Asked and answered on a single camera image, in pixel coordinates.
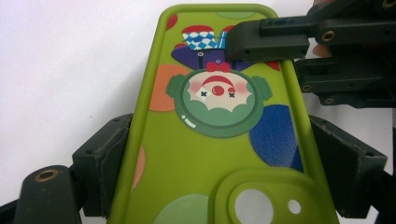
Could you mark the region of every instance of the green phone case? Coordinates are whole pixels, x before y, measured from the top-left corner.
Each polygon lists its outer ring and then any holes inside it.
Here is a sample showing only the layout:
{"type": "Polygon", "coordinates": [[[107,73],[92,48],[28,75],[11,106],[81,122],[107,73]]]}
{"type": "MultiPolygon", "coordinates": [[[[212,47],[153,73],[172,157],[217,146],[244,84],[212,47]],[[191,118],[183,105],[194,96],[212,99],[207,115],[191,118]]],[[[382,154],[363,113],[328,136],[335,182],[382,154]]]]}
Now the green phone case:
{"type": "Polygon", "coordinates": [[[234,25],[274,17],[165,10],[108,223],[338,223],[292,63],[225,61],[234,25]]]}

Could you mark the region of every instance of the red nose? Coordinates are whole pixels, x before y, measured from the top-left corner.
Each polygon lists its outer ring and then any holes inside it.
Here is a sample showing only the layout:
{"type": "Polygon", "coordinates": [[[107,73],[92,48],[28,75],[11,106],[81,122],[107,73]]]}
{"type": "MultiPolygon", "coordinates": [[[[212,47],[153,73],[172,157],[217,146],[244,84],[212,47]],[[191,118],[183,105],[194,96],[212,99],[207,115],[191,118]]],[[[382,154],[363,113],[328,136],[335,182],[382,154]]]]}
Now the red nose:
{"type": "Polygon", "coordinates": [[[213,94],[221,96],[224,93],[224,89],[221,86],[215,86],[212,89],[213,94]]]}

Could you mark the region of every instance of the red circle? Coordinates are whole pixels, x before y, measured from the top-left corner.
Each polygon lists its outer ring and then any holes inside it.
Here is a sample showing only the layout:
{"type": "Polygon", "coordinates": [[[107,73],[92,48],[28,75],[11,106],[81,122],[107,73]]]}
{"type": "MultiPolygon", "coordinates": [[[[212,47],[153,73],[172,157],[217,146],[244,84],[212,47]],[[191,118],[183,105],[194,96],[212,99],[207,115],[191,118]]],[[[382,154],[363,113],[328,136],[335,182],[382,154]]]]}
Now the red circle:
{"type": "Polygon", "coordinates": [[[175,14],[169,18],[168,25],[166,26],[166,30],[169,30],[170,28],[174,27],[176,23],[177,23],[177,15],[175,14]]]}
{"type": "Polygon", "coordinates": [[[212,88],[213,94],[221,96],[224,93],[224,89],[221,86],[215,86],[212,88]]]}

